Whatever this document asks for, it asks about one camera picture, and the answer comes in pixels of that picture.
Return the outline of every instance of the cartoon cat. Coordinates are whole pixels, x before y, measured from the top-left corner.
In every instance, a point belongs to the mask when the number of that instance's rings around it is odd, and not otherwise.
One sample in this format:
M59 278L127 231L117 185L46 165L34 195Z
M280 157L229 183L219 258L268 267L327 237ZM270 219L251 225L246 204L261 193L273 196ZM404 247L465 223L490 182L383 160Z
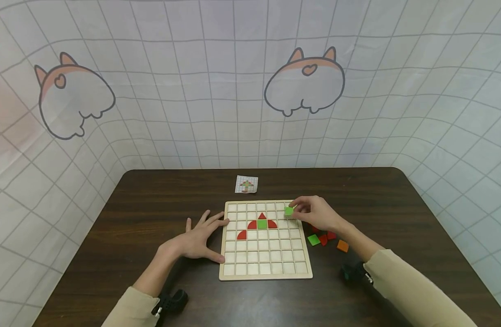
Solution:
M336 62L336 48L328 48L323 57L308 58L301 48L296 48L268 81L264 97L269 106L285 117L299 108L315 114L332 106L343 94L344 86L345 74Z
M61 140L83 137L85 119L101 118L114 106L116 97L109 84L90 69L78 65L65 52L61 65L46 72L36 65L40 84L40 114L47 130Z

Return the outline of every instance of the green tile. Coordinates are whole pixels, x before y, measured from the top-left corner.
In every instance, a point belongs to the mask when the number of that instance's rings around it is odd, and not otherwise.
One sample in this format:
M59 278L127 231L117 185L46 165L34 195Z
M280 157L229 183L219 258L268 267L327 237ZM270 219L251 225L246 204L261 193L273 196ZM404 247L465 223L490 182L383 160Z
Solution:
M266 219L258 219L258 229L267 229Z
M314 235L310 235L307 239L308 239L308 241L310 242L310 244L312 244L312 246L314 246L314 245L318 245L319 243L321 243L321 242L319 241L319 238L317 238L317 235L316 235L316 234L314 234Z
M292 216L292 213L294 213L294 208L285 207L285 216Z

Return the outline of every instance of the forearm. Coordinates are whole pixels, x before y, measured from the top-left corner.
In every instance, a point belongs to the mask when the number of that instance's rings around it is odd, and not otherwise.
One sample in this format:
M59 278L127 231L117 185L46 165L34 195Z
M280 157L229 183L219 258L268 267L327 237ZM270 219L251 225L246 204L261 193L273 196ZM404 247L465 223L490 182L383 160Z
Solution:
M339 224L333 231L350 245L363 262L369 261L375 252L385 249L363 234L353 224L348 223L348 221L339 221Z
M165 242L158 248L154 259L132 287L142 293L157 297L178 258L178 247L172 243L172 240Z
M354 225L337 230L361 258L374 288L416 327L470 327L472 320L434 283Z
M119 299L102 327L154 327L158 321L151 311L172 266L179 258L172 242L162 244L147 269Z

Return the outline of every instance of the wooden table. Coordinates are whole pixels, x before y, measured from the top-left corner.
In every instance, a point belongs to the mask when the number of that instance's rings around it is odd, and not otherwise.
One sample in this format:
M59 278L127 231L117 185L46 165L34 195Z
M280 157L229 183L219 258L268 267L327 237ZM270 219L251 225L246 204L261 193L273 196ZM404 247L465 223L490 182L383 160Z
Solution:
M236 175L258 192L235 194ZM456 245L395 168L239 169L127 172L34 326L101 326L157 247L226 201L319 195L344 218L425 274L479 327L500 326L501 308ZM221 248L221 230L211 248ZM217 264L187 260L174 289L189 294L164 326L394 326L362 289L339 277L344 254L310 247L313 279L220 282Z

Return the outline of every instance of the beige sleeve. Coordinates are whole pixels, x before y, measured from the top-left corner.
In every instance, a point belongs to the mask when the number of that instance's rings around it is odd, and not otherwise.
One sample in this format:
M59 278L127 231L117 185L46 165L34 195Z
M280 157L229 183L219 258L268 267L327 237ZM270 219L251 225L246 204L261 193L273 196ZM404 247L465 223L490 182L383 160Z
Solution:
M158 302L157 297L129 287L110 311L102 327L154 327L158 318L151 311Z
M477 327L442 290L391 250L375 252L365 270L374 288L415 327Z

